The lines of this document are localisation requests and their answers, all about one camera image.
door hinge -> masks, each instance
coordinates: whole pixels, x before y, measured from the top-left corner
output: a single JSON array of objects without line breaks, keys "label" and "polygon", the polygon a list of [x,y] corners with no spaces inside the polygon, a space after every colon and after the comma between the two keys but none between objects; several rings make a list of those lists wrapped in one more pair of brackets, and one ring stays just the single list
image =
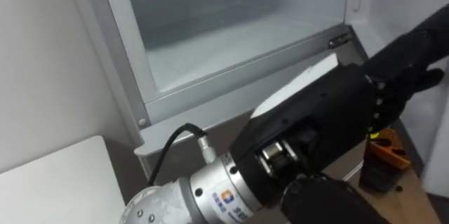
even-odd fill
[{"label": "door hinge", "polygon": [[344,33],[341,34],[337,37],[334,37],[332,39],[329,40],[328,42],[328,49],[334,49],[337,48],[343,44],[348,43],[349,41],[352,40],[352,36],[350,35],[350,33]]}]

white table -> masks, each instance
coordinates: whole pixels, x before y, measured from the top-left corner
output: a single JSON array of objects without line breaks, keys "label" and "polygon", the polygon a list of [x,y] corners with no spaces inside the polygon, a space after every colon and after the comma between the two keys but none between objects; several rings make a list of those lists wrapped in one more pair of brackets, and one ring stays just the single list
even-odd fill
[{"label": "white table", "polygon": [[119,223],[124,207],[101,136],[0,174],[0,223]]}]

white wall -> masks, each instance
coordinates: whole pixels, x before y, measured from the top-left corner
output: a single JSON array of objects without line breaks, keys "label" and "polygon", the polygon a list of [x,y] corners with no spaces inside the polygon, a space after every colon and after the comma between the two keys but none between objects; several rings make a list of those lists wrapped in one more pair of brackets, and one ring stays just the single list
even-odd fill
[{"label": "white wall", "polygon": [[0,173],[96,134],[133,145],[74,0],[0,0]]},{"label": "white wall", "polygon": [[441,110],[444,115],[436,133],[435,144],[429,153],[423,184],[427,192],[449,198],[449,102]]}]

orange object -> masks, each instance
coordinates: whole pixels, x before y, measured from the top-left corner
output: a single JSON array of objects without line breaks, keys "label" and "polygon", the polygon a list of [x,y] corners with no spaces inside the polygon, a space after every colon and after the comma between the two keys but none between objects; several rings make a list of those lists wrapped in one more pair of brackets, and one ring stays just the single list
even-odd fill
[{"label": "orange object", "polygon": [[410,159],[407,156],[399,155],[393,150],[402,150],[402,144],[398,134],[393,129],[384,129],[376,138],[385,138],[391,141],[391,146],[381,146],[370,141],[367,145],[367,151],[373,153],[381,160],[391,164],[398,169],[406,169],[410,166]]}]

silver cylindrical joint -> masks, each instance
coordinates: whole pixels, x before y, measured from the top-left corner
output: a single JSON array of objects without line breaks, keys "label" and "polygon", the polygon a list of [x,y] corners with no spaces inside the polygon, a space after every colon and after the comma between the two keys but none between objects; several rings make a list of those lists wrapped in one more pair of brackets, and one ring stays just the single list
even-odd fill
[{"label": "silver cylindrical joint", "polygon": [[189,179],[149,187],[128,203],[120,224],[207,224],[190,190]]},{"label": "silver cylindrical joint", "polygon": [[243,223],[262,208],[230,154],[192,175],[190,187],[201,215],[209,224]]}]

